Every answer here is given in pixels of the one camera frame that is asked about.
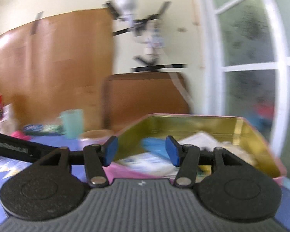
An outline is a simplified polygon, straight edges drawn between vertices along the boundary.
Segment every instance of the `cream wall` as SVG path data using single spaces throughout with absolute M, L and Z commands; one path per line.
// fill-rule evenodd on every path
M 38 12 L 43 17 L 83 9 L 100 8 L 107 0 L 0 0 L 0 34 L 35 19 Z M 137 18 L 158 11 L 165 0 L 138 0 Z M 194 112 L 201 113 L 204 69 L 201 64 L 200 28 L 196 0 L 170 0 L 172 5 L 163 17 L 162 34 L 165 53 L 161 63 L 187 63 L 182 69 L 187 77 L 190 93 L 195 102 Z M 122 22 L 114 23 L 114 30 L 124 28 Z M 127 73 L 139 64 L 132 58 L 143 53 L 143 45 L 136 43 L 131 34 L 116 36 L 114 73 Z

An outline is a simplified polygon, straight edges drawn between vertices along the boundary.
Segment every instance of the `plastic cup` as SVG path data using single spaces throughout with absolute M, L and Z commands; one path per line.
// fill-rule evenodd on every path
M 60 114 L 63 130 L 67 139 L 77 138 L 84 131 L 83 110 L 67 110 Z

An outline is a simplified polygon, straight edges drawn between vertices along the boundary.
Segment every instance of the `blue cloth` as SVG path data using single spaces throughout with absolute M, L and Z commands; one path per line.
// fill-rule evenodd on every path
M 254 126 L 259 132 L 262 132 L 264 130 L 264 124 L 262 121 L 262 118 L 256 114 L 251 113 L 248 116 L 245 116 L 245 118 L 248 120 L 248 122 Z
M 165 139 L 161 138 L 144 138 L 141 141 L 142 147 L 152 154 L 170 160 L 165 149 Z
M 288 178 L 283 182 L 281 205 L 275 218 L 290 231 L 290 179 Z

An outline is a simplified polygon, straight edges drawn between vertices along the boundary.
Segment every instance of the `pink cloth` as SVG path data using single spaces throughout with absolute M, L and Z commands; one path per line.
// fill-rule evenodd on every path
M 130 170 L 128 167 L 116 164 L 112 162 L 108 167 L 104 167 L 104 172 L 110 183 L 113 182 L 115 178 L 127 178 L 127 179 L 157 179 L 156 176 L 137 173 Z
M 23 140 L 30 140 L 30 139 L 31 139 L 30 136 L 25 135 L 25 134 L 24 134 L 23 132 L 21 132 L 21 131 L 13 132 L 13 133 L 11 134 L 11 136 L 14 137 L 14 138 L 19 138 L 19 139 L 23 139 Z

